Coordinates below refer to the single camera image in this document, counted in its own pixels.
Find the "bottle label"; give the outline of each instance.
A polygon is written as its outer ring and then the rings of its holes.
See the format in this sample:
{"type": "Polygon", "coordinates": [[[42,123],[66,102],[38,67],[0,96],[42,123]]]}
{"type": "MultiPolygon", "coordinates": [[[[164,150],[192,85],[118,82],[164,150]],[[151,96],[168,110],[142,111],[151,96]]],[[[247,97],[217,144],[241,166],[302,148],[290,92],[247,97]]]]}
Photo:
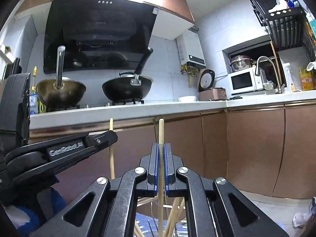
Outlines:
{"type": "Polygon", "coordinates": [[[46,106],[38,99],[38,110],[39,113],[45,113],[46,112],[46,106]]]}
{"type": "Polygon", "coordinates": [[[310,82],[313,82],[313,79],[311,77],[304,77],[302,78],[302,81],[309,84],[310,82]]]}
{"type": "Polygon", "coordinates": [[[30,115],[38,114],[37,94],[30,95],[30,115]]]}

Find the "stainless steel pot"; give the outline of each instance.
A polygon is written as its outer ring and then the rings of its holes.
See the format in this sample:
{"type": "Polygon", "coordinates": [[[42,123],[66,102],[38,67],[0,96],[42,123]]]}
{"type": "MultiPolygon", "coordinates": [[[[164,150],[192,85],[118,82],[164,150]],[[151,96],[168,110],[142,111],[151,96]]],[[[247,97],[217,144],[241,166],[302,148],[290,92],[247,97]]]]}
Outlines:
{"type": "Polygon", "coordinates": [[[232,62],[230,66],[232,67],[233,72],[248,69],[252,67],[252,58],[245,56],[245,55],[238,55],[232,58],[232,62]]]}
{"type": "Polygon", "coordinates": [[[47,108],[68,108],[75,106],[86,91],[83,83],[62,77],[65,47],[57,50],[56,79],[45,79],[36,86],[37,96],[47,108]]]}

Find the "soap bottle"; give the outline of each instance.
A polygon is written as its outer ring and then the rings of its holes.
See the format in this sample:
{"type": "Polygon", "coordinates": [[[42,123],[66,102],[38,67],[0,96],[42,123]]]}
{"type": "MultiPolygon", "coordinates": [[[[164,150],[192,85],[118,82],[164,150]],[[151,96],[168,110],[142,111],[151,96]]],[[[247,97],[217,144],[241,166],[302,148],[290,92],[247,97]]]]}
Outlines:
{"type": "Polygon", "coordinates": [[[313,90],[314,84],[311,72],[306,69],[303,70],[303,67],[300,67],[299,69],[303,91],[313,90]]]}
{"type": "Polygon", "coordinates": [[[294,92],[295,91],[295,85],[294,85],[294,81],[293,81],[293,77],[292,77],[292,70],[291,69],[287,69],[287,72],[288,72],[288,77],[289,77],[289,90],[291,92],[294,92]]]}
{"type": "Polygon", "coordinates": [[[31,84],[30,84],[30,115],[38,114],[38,101],[37,101],[37,92],[36,92],[36,85],[35,85],[35,78],[37,73],[37,67],[34,67],[31,84]]]}

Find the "stove burner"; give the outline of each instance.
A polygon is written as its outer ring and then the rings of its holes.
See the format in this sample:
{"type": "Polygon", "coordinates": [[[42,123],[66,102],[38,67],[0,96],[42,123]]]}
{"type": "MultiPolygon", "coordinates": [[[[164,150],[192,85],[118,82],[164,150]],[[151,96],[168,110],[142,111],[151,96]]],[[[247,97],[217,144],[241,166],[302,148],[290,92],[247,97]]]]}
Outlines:
{"type": "MultiPolygon", "coordinates": [[[[137,102],[140,102],[141,104],[144,104],[144,101],[143,100],[140,100],[140,101],[132,101],[133,102],[133,104],[136,104],[137,102]]],[[[123,101],[123,102],[112,102],[112,106],[115,106],[115,105],[126,105],[126,104],[130,104],[129,102],[125,102],[125,101],[123,101]]]]}
{"type": "Polygon", "coordinates": [[[67,111],[67,110],[75,110],[75,109],[80,109],[80,105],[76,105],[73,107],[68,107],[68,108],[46,108],[47,112],[55,112],[55,111],[67,111]]]}

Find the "pipe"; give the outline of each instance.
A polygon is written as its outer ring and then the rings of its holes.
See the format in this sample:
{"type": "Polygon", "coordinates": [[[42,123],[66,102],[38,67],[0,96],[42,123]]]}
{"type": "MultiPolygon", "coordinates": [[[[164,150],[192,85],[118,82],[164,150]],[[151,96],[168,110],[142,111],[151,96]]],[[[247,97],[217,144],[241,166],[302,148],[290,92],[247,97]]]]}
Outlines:
{"type": "Polygon", "coordinates": [[[56,66],[56,87],[61,88],[63,83],[63,67],[64,67],[64,56],[66,48],[61,45],[57,49],[57,66],[56,66]]]}
{"type": "Polygon", "coordinates": [[[198,32],[200,29],[198,27],[196,27],[196,26],[192,26],[192,27],[189,28],[189,30],[192,31],[192,32],[198,32]]]}

